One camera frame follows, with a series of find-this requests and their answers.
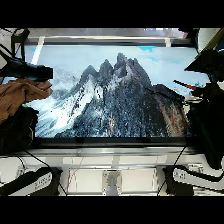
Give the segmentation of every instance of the mountain image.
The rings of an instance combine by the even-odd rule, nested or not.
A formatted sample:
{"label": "mountain image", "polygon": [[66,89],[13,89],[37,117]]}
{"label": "mountain image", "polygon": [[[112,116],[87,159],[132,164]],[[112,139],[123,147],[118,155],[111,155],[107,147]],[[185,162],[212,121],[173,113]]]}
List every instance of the mountain image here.
{"label": "mountain image", "polygon": [[69,91],[55,88],[48,108],[40,110],[36,136],[184,137],[181,97],[152,85],[137,59],[118,53],[114,66],[107,59],[99,71],[89,65]]}

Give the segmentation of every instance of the television screen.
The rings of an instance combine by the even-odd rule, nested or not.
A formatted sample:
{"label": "television screen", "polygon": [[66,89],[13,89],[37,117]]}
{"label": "television screen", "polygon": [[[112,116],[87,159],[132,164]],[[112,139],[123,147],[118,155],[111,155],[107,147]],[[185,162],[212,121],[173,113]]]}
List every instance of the television screen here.
{"label": "television screen", "polygon": [[53,93],[28,104],[39,111],[36,137],[186,137],[181,98],[190,90],[173,80],[209,82],[184,71],[196,55],[184,47],[44,45],[37,64],[54,69]]}

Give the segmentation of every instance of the black cloth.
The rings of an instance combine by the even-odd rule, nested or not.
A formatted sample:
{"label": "black cloth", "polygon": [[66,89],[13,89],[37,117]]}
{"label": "black cloth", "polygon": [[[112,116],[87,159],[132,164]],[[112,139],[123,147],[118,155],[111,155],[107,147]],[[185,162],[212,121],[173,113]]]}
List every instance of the black cloth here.
{"label": "black cloth", "polygon": [[20,106],[14,116],[0,125],[0,155],[26,150],[35,137],[39,112]]}

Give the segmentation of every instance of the brown cloth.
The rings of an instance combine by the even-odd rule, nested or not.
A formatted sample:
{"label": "brown cloth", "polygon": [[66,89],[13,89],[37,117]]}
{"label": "brown cloth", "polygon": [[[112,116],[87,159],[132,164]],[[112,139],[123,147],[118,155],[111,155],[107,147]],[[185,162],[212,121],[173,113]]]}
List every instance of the brown cloth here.
{"label": "brown cloth", "polygon": [[23,103],[50,96],[51,86],[49,81],[34,82],[22,78],[0,85],[0,124],[14,116]]}

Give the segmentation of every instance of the sky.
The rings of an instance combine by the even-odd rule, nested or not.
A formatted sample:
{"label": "sky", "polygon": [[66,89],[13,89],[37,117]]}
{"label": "sky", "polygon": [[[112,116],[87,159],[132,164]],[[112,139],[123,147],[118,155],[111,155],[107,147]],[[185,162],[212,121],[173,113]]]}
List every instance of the sky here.
{"label": "sky", "polygon": [[[35,46],[26,46],[27,61],[32,60]],[[92,65],[97,71],[108,59],[112,66],[116,64],[117,54],[123,53],[127,58],[137,58],[145,69],[152,84],[164,84],[179,92],[189,94],[173,80],[192,84],[209,82],[206,74],[188,72],[184,69],[194,60],[197,52],[194,48],[154,47],[154,46],[99,46],[99,45],[44,45],[38,60],[39,65],[62,68],[79,80],[82,72]]]}

